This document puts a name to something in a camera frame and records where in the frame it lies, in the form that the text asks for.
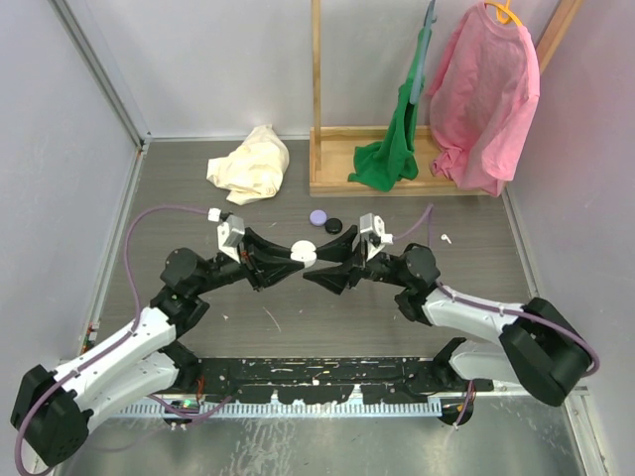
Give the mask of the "purple earbud charging case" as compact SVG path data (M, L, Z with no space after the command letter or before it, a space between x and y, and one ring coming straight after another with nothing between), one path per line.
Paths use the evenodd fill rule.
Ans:
M315 209L309 216L310 224L315 227L322 227L326 224L328 216L324 210Z

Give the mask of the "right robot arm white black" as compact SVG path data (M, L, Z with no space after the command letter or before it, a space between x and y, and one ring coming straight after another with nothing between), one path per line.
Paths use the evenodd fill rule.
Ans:
M466 334L435 367L437 382L449 391L467 381L508 382L558 407L582 378L599 369L597 353L549 301L496 302L452 289L441 283L428 246L411 243L395 256L384 252L377 238L362 234L338 265L304 277L336 295L362 280L398 287L394 301L409 321Z

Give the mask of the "black earbud charging case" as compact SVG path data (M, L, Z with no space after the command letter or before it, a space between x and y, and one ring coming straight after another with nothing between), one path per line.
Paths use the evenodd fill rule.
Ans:
M342 232L343 223L340 219L331 217L324 224L324 230L330 235L337 235Z

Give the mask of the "white earbud charging case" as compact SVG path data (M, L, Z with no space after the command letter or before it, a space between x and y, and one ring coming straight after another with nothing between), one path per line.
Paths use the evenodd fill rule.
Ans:
M312 267L318 260L317 247L309 240L299 240L290 249L290 258L302 263L305 268Z

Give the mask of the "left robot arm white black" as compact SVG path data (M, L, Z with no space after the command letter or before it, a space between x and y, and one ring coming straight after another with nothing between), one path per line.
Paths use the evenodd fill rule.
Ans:
M53 371L38 365L24 375L10 417L18 431L17 457L28 443L53 468L135 401L169 389L191 391L200 364L179 339L206 314L202 295L241 280L260 291L317 258L271 244L251 229L232 232L222 225L218 231L226 244L214 258L189 248L168 256L162 289L126 326Z

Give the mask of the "cream cloth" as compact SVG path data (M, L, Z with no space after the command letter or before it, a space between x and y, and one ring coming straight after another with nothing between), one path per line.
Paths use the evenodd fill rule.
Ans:
M278 193L289 161L289 150L273 126L260 125L227 156L209 159L206 179L228 191L227 201L246 205Z

